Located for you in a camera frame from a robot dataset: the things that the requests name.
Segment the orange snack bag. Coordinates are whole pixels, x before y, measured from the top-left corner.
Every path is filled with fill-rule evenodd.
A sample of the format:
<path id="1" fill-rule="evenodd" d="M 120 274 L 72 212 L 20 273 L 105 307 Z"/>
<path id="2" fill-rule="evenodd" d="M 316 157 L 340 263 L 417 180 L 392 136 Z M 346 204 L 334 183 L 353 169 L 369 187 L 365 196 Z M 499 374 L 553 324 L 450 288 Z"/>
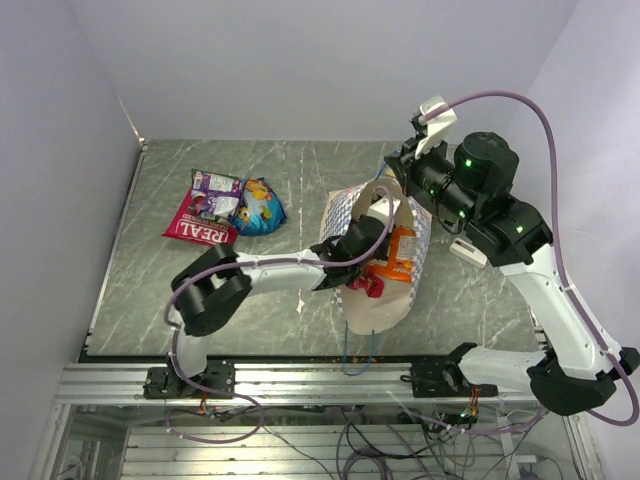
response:
<path id="1" fill-rule="evenodd" d="M 415 247 L 415 231 L 407 227 L 395 227 L 390 236 L 386 260 L 373 260 L 365 266 L 365 272 L 377 278 L 410 284 Z"/>

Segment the blue checkered paper bag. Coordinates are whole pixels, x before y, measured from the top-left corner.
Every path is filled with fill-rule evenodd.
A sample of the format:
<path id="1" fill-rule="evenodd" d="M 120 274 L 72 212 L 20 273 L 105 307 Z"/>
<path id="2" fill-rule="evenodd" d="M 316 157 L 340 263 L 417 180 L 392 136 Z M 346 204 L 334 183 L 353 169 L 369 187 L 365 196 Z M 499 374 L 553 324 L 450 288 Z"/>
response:
<path id="1" fill-rule="evenodd" d="M 393 194 L 402 194 L 400 185 L 388 167 L 381 168 L 377 176 L 367 183 L 330 192 L 320 224 L 319 239 L 324 241 L 345 234 L 349 223 L 373 203 L 374 188 L 378 185 L 386 186 Z M 341 370 L 345 375 L 354 377 L 364 373 L 376 353 L 377 336 L 395 327 L 414 306 L 431 236 L 431 220 L 432 215 L 414 199 L 402 195 L 394 202 L 391 233 L 395 227 L 407 227 L 416 233 L 415 263 L 410 284 L 382 279 L 385 287 L 380 298 L 369 298 L 363 290 L 351 290 L 347 286 L 334 290 L 338 311 L 345 322 L 341 356 Z M 391 233 L 387 243 L 382 246 L 381 260 L 387 258 Z M 358 369 L 347 365 L 350 335 L 364 336 L 369 342 L 364 365 Z"/>

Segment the blue candy snack bag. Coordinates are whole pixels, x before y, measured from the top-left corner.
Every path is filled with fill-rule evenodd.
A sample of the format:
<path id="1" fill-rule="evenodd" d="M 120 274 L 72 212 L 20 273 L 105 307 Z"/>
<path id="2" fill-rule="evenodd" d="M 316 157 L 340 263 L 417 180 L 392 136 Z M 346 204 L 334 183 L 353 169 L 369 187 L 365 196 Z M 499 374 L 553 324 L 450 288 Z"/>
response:
<path id="1" fill-rule="evenodd" d="M 287 220 L 278 196 L 264 178 L 247 179 L 232 225 L 240 236 L 273 233 Z"/>

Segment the purple candy snack bag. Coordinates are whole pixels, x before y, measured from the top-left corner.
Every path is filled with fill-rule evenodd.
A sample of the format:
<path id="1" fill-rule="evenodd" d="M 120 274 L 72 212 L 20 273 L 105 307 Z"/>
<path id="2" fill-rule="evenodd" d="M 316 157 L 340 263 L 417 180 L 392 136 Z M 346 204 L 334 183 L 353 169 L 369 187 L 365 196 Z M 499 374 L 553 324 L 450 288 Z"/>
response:
<path id="1" fill-rule="evenodd" d="M 191 170 L 191 207 L 207 220 L 230 220 L 239 208 L 245 181 L 198 169 Z"/>

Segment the red REAL chips bag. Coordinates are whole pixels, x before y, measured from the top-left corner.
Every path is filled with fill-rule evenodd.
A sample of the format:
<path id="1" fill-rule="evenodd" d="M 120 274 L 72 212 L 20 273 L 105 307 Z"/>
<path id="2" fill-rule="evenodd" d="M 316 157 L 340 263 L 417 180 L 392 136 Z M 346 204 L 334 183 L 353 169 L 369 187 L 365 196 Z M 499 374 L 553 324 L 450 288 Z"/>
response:
<path id="1" fill-rule="evenodd" d="M 177 213 L 162 236 L 211 247 L 218 244 L 232 245 L 235 243 L 239 233 L 224 218 L 205 219 L 197 216 L 191 193 L 187 192 Z"/>

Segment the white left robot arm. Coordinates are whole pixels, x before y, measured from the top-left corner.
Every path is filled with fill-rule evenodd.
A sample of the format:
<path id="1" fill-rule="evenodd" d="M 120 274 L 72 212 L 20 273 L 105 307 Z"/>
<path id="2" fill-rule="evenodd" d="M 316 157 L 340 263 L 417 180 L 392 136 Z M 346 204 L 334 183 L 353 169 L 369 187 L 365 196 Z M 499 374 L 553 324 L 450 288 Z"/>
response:
<path id="1" fill-rule="evenodd" d="M 168 384 L 182 397 L 203 387 L 206 338 L 222 329 L 245 299 L 283 290 L 321 291 L 352 282 L 373 258 L 393 220 L 364 214 L 346 233 L 293 254 L 247 255 L 221 244 L 209 249 L 171 282 L 174 323 Z"/>

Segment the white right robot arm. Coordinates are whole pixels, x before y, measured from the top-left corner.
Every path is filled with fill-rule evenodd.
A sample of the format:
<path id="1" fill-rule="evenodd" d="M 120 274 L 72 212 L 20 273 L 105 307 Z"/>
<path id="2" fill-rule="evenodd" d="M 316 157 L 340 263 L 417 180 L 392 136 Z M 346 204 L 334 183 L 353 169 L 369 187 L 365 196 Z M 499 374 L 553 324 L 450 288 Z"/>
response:
<path id="1" fill-rule="evenodd" d="M 617 381 L 638 368 L 639 352 L 607 340 L 601 326 L 585 320 L 586 308 L 560 272 L 551 229 L 511 193 L 518 155 L 491 132 L 467 135 L 452 161 L 446 142 L 426 153 L 418 143 L 410 138 L 384 158 L 403 192 L 434 217 L 456 218 L 456 230 L 515 286 L 549 342 L 538 352 L 464 343 L 449 354 L 442 387 L 455 396 L 478 384 L 530 392 L 562 416 L 604 405 Z"/>

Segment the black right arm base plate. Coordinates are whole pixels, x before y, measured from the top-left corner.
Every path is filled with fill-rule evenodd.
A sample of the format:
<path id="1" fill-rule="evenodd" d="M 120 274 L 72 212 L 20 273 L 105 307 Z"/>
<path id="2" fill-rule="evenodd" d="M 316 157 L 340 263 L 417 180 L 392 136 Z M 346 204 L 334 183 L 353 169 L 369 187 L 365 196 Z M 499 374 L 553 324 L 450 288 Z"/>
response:
<path id="1" fill-rule="evenodd" d="M 400 381 L 411 386 L 415 398 L 480 398 L 497 397 L 499 390 L 491 384 L 472 384 L 466 380 L 458 365 L 444 356 L 424 357 L 411 364 Z"/>

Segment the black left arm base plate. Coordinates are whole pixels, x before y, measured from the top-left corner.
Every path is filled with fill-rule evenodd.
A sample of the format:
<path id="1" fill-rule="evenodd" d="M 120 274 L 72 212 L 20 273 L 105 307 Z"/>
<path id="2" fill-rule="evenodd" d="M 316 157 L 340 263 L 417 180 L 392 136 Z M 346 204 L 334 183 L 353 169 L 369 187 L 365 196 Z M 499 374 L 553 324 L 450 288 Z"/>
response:
<path id="1" fill-rule="evenodd" d="M 204 372 L 191 380 L 208 389 L 220 390 L 214 398 L 227 399 L 234 390 L 235 368 L 226 360 L 209 360 Z M 178 376 L 170 360 L 166 366 L 150 368 L 143 385 L 143 398 L 147 400 L 187 399 L 203 394 L 204 391 L 191 386 Z"/>

